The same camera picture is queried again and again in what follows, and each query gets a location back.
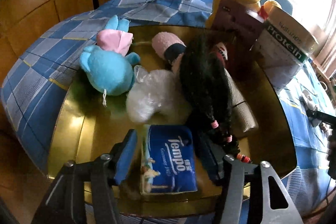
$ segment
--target screw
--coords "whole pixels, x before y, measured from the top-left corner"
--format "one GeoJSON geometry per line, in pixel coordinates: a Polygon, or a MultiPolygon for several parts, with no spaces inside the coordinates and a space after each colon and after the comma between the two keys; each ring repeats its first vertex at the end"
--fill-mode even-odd
{"type": "Polygon", "coordinates": [[[110,154],[103,154],[100,156],[102,160],[109,160],[111,158],[110,154]]]}
{"type": "Polygon", "coordinates": [[[265,168],[268,168],[271,166],[271,164],[266,160],[263,160],[260,164],[262,167],[265,167],[265,168]]]}
{"type": "Polygon", "coordinates": [[[73,160],[68,160],[68,162],[66,162],[64,165],[67,167],[73,167],[74,164],[75,162],[73,160]]]}
{"type": "Polygon", "coordinates": [[[227,157],[229,160],[235,160],[235,158],[234,158],[232,155],[226,154],[226,157],[227,157]]]}

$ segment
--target bed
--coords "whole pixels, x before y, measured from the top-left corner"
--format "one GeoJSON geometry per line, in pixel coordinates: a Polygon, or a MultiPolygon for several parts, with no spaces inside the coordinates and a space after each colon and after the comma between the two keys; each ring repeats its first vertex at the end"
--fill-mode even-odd
{"type": "MultiPolygon", "coordinates": [[[[211,6],[212,0],[110,0],[96,10],[61,21],[41,35],[16,61],[1,88],[7,118],[34,164],[46,172],[53,129],[67,89],[79,69],[80,53],[85,46],[95,43],[97,32],[110,17],[126,17],[131,26],[204,27],[211,6]]],[[[335,187],[335,181],[327,175],[327,138],[308,121],[300,100],[304,89],[322,112],[335,115],[330,99],[307,62],[279,94],[298,162],[283,183],[302,215],[325,198],[328,184],[328,191],[335,187]]],[[[243,203],[241,223],[246,223],[247,208],[248,201],[243,203]]],[[[211,215],[189,217],[186,223],[210,223],[210,219],[211,215]]]]}

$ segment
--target pink plush hat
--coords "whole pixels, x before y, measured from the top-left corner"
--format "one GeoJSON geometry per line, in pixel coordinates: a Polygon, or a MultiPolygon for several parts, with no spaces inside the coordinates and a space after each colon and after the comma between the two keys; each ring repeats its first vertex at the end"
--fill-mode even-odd
{"type": "Polygon", "coordinates": [[[152,39],[152,47],[156,54],[162,59],[165,59],[164,53],[168,49],[168,47],[175,43],[179,43],[185,46],[181,39],[179,39],[176,35],[170,32],[159,32],[152,39]]]}
{"type": "Polygon", "coordinates": [[[97,34],[97,45],[105,51],[118,52],[125,56],[132,44],[133,34],[129,32],[105,29],[97,34]]]}

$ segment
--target blue plush toy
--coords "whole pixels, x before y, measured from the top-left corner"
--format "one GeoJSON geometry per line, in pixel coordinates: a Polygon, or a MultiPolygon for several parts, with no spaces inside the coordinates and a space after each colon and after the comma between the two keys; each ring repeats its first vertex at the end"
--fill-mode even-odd
{"type": "Polygon", "coordinates": [[[91,85],[104,94],[103,104],[106,95],[120,95],[130,90],[134,83],[132,66],[140,62],[140,57],[135,52],[126,55],[133,37],[127,32],[128,27],[128,20],[112,17],[97,34],[100,47],[85,47],[80,56],[80,65],[91,85]]]}

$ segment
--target cylindrical object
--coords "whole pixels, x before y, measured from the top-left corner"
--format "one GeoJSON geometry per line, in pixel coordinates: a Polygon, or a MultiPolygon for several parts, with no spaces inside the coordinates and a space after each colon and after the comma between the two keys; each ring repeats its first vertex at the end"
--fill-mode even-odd
{"type": "Polygon", "coordinates": [[[273,6],[254,49],[275,91],[280,92],[298,73],[317,45],[315,37],[280,8],[273,6]]]}

